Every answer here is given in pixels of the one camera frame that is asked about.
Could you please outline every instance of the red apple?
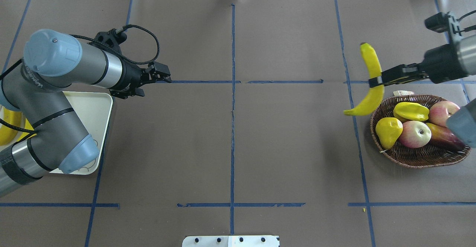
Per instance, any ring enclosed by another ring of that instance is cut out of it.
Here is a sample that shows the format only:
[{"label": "red apple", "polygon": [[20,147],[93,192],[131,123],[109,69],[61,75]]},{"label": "red apple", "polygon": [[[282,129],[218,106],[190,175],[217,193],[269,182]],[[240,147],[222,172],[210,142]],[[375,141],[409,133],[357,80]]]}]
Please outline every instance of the red apple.
[{"label": "red apple", "polygon": [[433,124],[446,127],[447,119],[458,110],[459,106],[455,103],[451,101],[440,101],[430,108],[428,119]]},{"label": "red apple", "polygon": [[403,123],[403,132],[398,137],[402,145],[409,148],[423,147],[431,139],[431,130],[419,121],[407,121]]}]

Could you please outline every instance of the white bracket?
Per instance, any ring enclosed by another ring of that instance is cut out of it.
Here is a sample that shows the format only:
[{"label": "white bracket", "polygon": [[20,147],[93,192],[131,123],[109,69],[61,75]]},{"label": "white bracket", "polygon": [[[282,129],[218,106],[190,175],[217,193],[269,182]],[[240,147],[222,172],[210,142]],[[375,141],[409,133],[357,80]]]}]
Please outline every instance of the white bracket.
[{"label": "white bracket", "polygon": [[279,247],[279,236],[233,235],[233,236],[189,236],[182,247]]}]

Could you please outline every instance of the wicker basket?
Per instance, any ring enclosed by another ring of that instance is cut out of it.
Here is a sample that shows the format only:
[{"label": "wicker basket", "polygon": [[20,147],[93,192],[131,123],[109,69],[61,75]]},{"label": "wicker basket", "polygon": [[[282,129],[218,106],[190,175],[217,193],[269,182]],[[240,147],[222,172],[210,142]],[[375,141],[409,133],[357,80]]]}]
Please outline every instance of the wicker basket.
[{"label": "wicker basket", "polygon": [[[393,117],[393,108],[400,102],[415,102],[427,108],[435,103],[445,101],[446,99],[431,94],[413,94],[411,96],[393,96],[384,100],[380,106],[372,113],[370,118],[370,133],[375,144],[380,151],[384,151],[380,145],[378,136],[375,133],[375,126],[381,118]],[[425,145],[420,148],[408,148],[396,142],[395,145],[383,152],[387,158],[403,167],[422,169],[428,167],[447,166],[457,164],[468,157],[471,148],[466,146],[462,151],[452,152],[433,145]]]}]

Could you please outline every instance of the light blue joint cover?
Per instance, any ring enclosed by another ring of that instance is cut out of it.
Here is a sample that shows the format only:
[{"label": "light blue joint cover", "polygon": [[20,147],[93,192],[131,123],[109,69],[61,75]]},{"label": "light blue joint cover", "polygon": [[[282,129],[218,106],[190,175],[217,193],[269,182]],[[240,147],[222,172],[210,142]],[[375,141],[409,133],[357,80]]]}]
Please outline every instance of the light blue joint cover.
[{"label": "light blue joint cover", "polygon": [[466,145],[476,147],[476,120],[465,106],[447,120],[447,127]]},{"label": "light blue joint cover", "polygon": [[74,37],[50,29],[33,33],[23,49],[23,60],[34,72],[57,77],[73,70],[81,60],[83,48]]},{"label": "light blue joint cover", "polygon": [[92,162],[98,156],[99,150],[96,147],[96,143],[91,135],[87,135],[71,150],[58,166],[58,169],[65,174],[70,174]]},{"label": "light blue joint cover", "polygon": [[0,90],[0,105],[12,111],[20,111],[20,108],[15,108],[15,106],[10,104],[10,102],[7,100],[7,98],[5,97],[5,93],[3,93],[3,88]]}]

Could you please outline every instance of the yellow banana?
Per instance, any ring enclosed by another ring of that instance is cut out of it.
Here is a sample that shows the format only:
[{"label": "yellow banana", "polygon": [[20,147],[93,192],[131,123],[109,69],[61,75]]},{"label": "yellow banana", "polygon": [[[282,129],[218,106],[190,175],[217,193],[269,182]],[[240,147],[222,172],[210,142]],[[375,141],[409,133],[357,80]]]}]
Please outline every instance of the yellow banana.
[{"label": "yellow banana", "polygon": [[[31,126],[31,124],[29,123],[29,121],[26,118],[25,118],[25,129],[33,130],[33,127]],[[20,137],[18,137],[17,142],[20,141],[20,139],[24,138],[27,135],[29,135],[29,133],[23,132],[22,135],[20,135]]]},{"label": "yellow banana", "polygon": [[[3,108],[3,120],[11,125],[20,126],[22,124],[22,112],[11,111]],[[17,133],[18,131],[2,125],[0,128],[0,145],[9,144],[15,136],[17,136]]]},{"label": "yellow banana", "polygon": [[[369,78],[382,76],[382,67],[374,48],[367,43],[360,45],[360,54],[364,59],[365,65],[369,71]],[[345,115],[364,116],[369,115],[382,103],[384,98],[385,87],[383,85],[370,88],[365,98],[354,108],[344,110]]]}]

